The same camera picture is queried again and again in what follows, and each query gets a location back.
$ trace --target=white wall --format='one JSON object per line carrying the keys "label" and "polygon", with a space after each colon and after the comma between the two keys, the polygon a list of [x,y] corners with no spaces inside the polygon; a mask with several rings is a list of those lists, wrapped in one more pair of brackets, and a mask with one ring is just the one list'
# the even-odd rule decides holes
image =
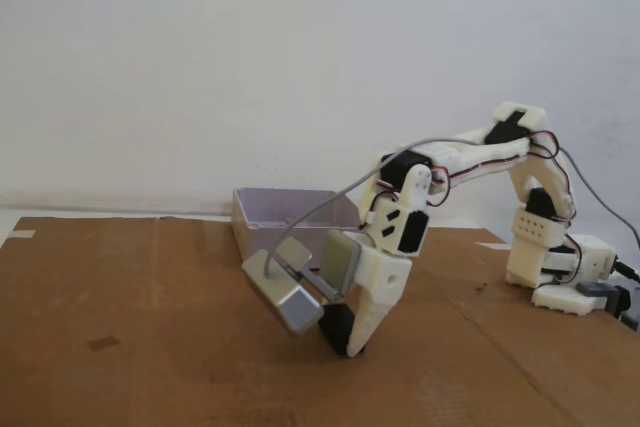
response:
{"label": "white wall", "polygon": [[[0,0],[0,205],[224,213],[517,100],[640,219],[639,32],[640,0]],[[440,215],[515,206],[502,174]]]}

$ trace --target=red wire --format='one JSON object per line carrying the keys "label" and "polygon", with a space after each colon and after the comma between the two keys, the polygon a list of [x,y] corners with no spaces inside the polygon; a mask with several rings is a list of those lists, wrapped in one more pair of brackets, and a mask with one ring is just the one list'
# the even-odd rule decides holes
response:
{"label": "red wire", "polygon": [[496,160],[488,160],[486,162],[481,162],[480,164],[476,164],[473,167],[469,167],[468,169],[461,170],[460,172],[456,172],[455,174],[453,174],[450,177],[450,179],[457,179],[461,175],[465,175],[465,174],[468,174],[469,172],[473,172],[474,170],[476,170],[476,169],[478,169],[480,167],[484,167],[485,165],[505,164],[507,162],[513,162],[514,160],[517,160],[519,158],[520,158],[519,155],[514,155],[513,157],[509,157],[508,159],[496,159]]}
{"label": "red wire", "polygon": [[558,154],[560,153],[560,142],[558,142],[558,138],[556,137],[556,134],[554,134],[553,132],[551,132],[550,130],[537,130],[535,132],[531,132],[529,135],[527,135],[527,137],[529,139],[535,137],[536,135],[548,135],[549,137],[551,137],[551,140],[553,141],[553,144],[556,146],[556,153],[552,154],[551,151],[549,151],[549,155],[551,155],[550,159],[555,158],[558,156]]}
{"label": "red wire", "polygon": [[[551,153],[551,151],[549,149],[547,149],[544,145],[540,145],[540,144],[534,144],[533,142],[531,143],[531,145],[533,147],[537,147],[538,149],[542,149],[544,150],[547,154],[549,154],[549,157],[546,157],[544,155],[540,155],[536,152],[529,152],[529,155],[533,155],[534,157],[539,157],[540,159],[544,159],[544,160],[552,160],[553,163],[556,165],[556,167],[558,168],[558,170],[560,170],[560,172],[562,172],[562,175],[564,176],[565,180],[567,181],[567,193],[569,194],[569,196],[571,197],[571,199],[573,199],[573,195],[571,194],[571,181],[569,180],[569,174],[567,174],[567,171],[564,170],[562,168],[562,166],[560,165],[560,163],[556,160],[555,156]],[[574,207],[574,211],[573,211],[573,215],[571,216],[570,219],[565,219],[563,217],[558,217],[558,219],[560,220],[566,220],[569,221],[569,223],[571,223],[572,219],[576,218],[576,215],[578,215],[578,210],[575,209]]]}
{"label": "red wire", "polygon": [[449,177],[449,169],[447,169],[444,165],[437,165],[435,167],[431,167],[431,170],[442,170],[444,172],[444,175],[447,178],[447,192],[444,194],[444,197],[442,198],[442,200],[440,202],[438,202],[437,204],[432,204],[431,202],[429,202],[427,200],[427,204],[430,205],[431,207],[440,207],[442,204],[444,204],[446,202],[446,200],[449,198],[449,194],[451,193],[451,178]]}

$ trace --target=silver metal object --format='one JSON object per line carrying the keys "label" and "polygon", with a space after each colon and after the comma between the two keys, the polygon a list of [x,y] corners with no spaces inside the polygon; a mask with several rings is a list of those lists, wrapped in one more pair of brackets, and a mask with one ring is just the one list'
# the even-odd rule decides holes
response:
{"label": "silver metal object", "polygon": [[242,270],[253,290],[263,300],[285,328],[294,335],[305,332],[317,323],[324,309],[302,285],[275,260],[271,275],[264,276],[267,251],[260,250],[242,264]]}

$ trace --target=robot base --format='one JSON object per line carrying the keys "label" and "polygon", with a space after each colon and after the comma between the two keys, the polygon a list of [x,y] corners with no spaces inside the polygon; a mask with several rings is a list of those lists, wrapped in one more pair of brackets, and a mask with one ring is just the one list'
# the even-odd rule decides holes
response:
{"label": "robot base", "polygon": [[573,287],[564,285],[543,285],[533,291],[531,302],[536,307],[547,307],[569,314],[586,315],[595,309],[604,309],[607,299],[587,297]]}

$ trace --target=robotic arm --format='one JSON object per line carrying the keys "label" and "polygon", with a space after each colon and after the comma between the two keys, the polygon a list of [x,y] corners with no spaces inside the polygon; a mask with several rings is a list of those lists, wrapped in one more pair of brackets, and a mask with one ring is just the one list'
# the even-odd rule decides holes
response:
{"label": "robotic arm", "polygon": [[[262,272],[265,251],[247,259],[243,270],[251,284],[291,332],[319,322],[338,353],[353,357],[361,352],[402,297],[410,258],[422,249],[431,209],[457,185],[505,170],[526,204],[514,218],[507,282],[535,289],[535,305],[576,314],[599,308],[619,314],[620,291],[597,283],[620,265],[615,251],[595,237],[567,234],[576,205],[545,111],[508,102],[493,120],[492,128],[456,137],[468,143],[430,143],[386,165],[389,156],[377,161],[382,168],[369,178],[359,206],[362,233],[331,231],[317,276],[304,265],[310,252],[293,238],[276,250],[268,277]],[[431,203],[430,196],[439,193],[442,200]],[[321,293],[324,306],[302,286],[303,278]],[[355,315],[344,303],[354,284],[361,286]]]}

